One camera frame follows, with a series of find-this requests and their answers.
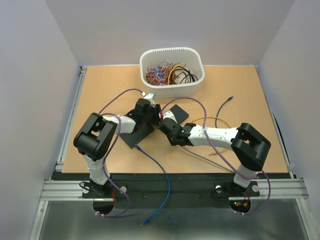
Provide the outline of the black network switch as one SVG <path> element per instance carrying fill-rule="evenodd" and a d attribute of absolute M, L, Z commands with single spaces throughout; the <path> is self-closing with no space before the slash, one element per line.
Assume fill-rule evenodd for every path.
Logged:
<path fill-rule="evenodd" d="M 189 114 L 177 104 L 175 104 L 169 110 L 173 113 L 175 120 L 178 124 L 183 123 L 189 117 Z"/>
<path fill-rule="evenodd" d="M 155 128 L 149 124 L 143 124 L 139 130 L 133 133 L 121 133 L 120 138 L 125 142 L 125 144 L 133 149 L 137 144 L 139 144 L 143 139 L 152 134 Z"/>

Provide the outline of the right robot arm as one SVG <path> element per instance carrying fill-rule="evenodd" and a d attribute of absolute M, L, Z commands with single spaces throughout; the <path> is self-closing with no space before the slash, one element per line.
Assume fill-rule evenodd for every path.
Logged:
<path fill-rule="evenodd" d="M 214 150 L 232 150 L 240 162 L 238 168 L 234 168 L 220 152 L 217 154 L 235 172 L 230 182 L 231 192 L 235 195 L 248 190 L 251 180 L 263 170 L 271 148 L 270 141 L 249 123 L 233 128 L 213 128 L 195 123 L 180 126 L 173 119 L 165 118 L 158 129 L 172 146 L 211 146 Z"/>

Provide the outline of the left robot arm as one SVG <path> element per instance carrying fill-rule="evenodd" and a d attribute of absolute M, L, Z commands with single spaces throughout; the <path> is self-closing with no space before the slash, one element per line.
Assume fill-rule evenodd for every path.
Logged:
<path fill-rule="evenodd" d="M 160 105 L 152 99 L 140 98 L 125 115 L 94 112 L 88 117 L 73 140 L 89 170 L 89 183 L 84 183 L 82 189 L 100 197 L 111 193 L 105 161 L 114 146 L 112 140 L 121 138 L 132 149 L 155 130 L 161 120 L 160 110 Z"/>

